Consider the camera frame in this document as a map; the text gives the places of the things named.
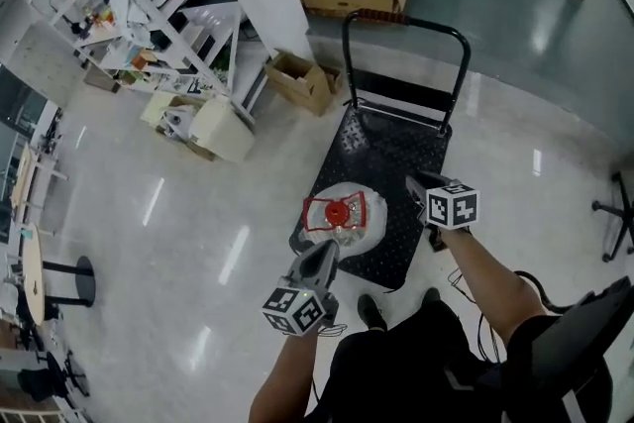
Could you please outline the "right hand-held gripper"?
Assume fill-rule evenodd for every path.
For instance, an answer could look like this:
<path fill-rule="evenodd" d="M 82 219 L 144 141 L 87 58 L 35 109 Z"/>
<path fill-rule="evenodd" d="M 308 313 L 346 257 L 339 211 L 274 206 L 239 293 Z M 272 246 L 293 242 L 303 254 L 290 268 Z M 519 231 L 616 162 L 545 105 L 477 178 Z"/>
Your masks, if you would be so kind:
<path fill-rule="evenodd" d="M 446 249 L 442 230 L 468 232 L 479 219 L 479 191 L 457 179 L 419 171 L 405 177 L 405 187 L 418 207 L 417 219 L 434 252 Z"/>

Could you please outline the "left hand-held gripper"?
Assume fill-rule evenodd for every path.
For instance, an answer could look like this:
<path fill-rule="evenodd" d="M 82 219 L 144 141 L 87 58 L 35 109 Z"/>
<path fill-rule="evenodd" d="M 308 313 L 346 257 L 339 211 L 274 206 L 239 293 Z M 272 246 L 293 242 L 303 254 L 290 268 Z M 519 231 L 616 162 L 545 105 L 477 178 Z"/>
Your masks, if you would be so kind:
<path fill-rule="evenodd" d="M 330 287 L 340 250 L 334 240 L 313 245 L 299 255 L 262 306 L 262 315 L 282 334 L 301 337 L 334 325 L 339 303 Z"/>

